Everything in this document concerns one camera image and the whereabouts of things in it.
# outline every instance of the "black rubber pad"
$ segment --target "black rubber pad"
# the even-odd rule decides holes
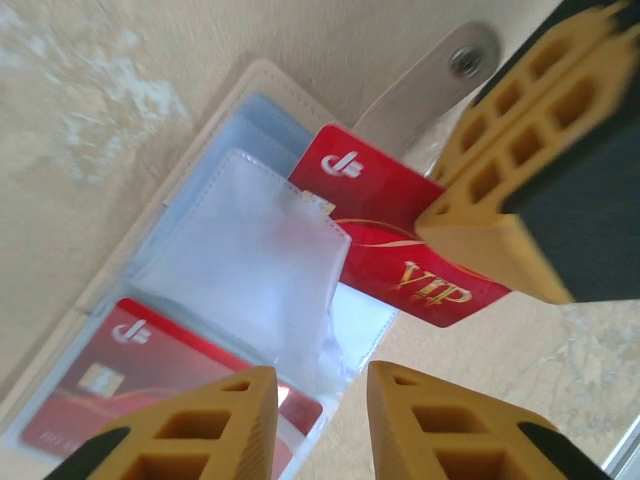
[[[640,68],[618,110],[505,201],[578,302],[640,298]]]
[[[567,480],[611,480],[564,435],[529,422],[518,428]]]
[[[86,480],[125,439],[130,429],[116,428],[87,440],[45,480]]]

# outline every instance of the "red card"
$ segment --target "red card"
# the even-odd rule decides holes
[[[324,127],[289,180],[351,236],[340,280],[439,327],[509,290],[447,262],[413,233],[442,187],[340,127]]]
[[[144,305],[123,299],[35,413],[21,440],[66,458],[113,419],[249,367]],[[318,402],[286,385],[279,384],[278,396],[273,478],[284,471],[322,413]]]

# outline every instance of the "card logo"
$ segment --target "card logo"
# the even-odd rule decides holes
[[[358,152],[349,152],[340,158],[337,155],[327,155],[320,161],[320,166],[334,177],[356,178],[362,173],[364,166],[356,161]]]
[[[128,345],[130,343],[137,343],[138,345],[144,345],[149,341],[151,332],[144,328],[146,320],[138,320],[131,326],[121,324],[111,330],[111,336],[113,339],[121,345]]]

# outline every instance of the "table surface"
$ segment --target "table surface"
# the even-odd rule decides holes
[[[508,56],[556,3],[3,2],[0,396],[211,115],[230,72],[269,58],[350,125],[455,26],[492,24]],[[401,315],[375,357],[535,410],[601,462],[639,410],[639,317],[638,302],[556,307],[512,294],[446,330]],[[301,478],[372,478],[364,386],[345,395]],[[16,468],[0,478],[38,478]]]

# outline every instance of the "black foam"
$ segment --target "black foam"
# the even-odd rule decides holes
[[[616,113],[502,210],[520,216],[577,301],[640,298],[640,69]]]

